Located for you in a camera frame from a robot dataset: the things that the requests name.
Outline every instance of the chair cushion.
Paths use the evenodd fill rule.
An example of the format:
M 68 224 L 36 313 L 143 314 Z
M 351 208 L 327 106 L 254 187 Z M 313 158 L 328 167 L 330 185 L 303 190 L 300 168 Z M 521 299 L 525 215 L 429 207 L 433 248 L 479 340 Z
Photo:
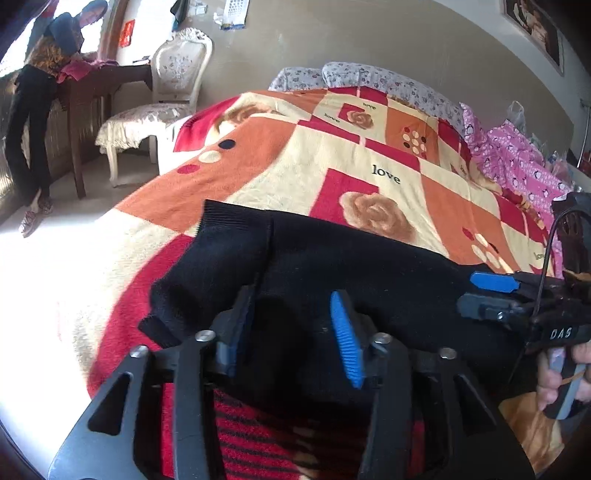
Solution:
M 184 103 L 141 105 L 109 118 L 101 126 L 95 144 L 101 151 L 108 146 L 119 151 L 138 148 L 144 138 L 162 133 L 167 125 L 192 113 L 189 104 Z

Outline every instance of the wooden table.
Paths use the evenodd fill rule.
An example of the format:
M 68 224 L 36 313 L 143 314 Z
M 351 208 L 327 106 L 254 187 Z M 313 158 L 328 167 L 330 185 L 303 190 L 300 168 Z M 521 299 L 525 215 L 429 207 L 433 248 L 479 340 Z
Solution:
M 90 108 L 94 98 L 104 97 L 104 118 L 111 116 L 111 97 L 124 83 L 145 82 L 152 89 L 150 65 L 129 65 L 103 67 L 91 72 L 79 81 L 66 80 L 58 85 L 57 96 L 61 107 L 68 112 L 68 134 L 72 149 L 72 169 L 76 182 L 78 198 L 86 196 L 82 178 L 82 158 L 80 156 L 80 118 L 84 109 Z

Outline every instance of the hand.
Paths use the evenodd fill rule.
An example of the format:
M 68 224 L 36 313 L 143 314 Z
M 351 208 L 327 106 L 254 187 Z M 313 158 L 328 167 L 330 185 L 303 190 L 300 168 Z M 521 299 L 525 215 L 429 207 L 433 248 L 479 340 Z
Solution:
M 591 364 L 591 342 L 575 345 L 572 350 L 573 359 L 578 364 Z M 548 353 L 542 352 L 538 356 L 538 409 L 544 410 L 558 398 L 558 388 L 562 383 L 562 376 L 548 366 Z M 587 369 L 581 380 L 579 390 L 575 396 L 582 402 L 591 401 L 591 369 Z

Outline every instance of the poster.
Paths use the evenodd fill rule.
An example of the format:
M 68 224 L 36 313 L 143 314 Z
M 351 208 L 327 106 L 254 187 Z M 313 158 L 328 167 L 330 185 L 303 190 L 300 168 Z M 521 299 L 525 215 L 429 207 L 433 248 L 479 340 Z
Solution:
M 550 17 L 531 0 L 501 0 L 503 13 L 564 74 L 562 37 Z

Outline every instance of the screw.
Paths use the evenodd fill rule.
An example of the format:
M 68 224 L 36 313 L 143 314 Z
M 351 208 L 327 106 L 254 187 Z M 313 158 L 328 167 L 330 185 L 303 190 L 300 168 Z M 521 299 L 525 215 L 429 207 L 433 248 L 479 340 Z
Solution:
M 133 358 L 141 358 L 143 356 L 148 355 L 148 352 L 149 351 L 150 351 L 150 349 L 147 346 L 145 346 L 145 345 L 138 345 L 137 347 L 132 348 L 129 354 Z
M 387 345 L 392 341 L 392 335 L 387 333 L 379 332 L 374 335 L 372 338 L 373 343 L 377 343 L 378 345 Z
M 216 337 L 216 332 L 213 330 L 200 330 L 195 334 L 195 340 L 198 342 L 209 342 Z
M 453 360 L 457 357 L 457 352 L 453 348 L 445 346 L 439 350 L 439 356 L 445 360 Z

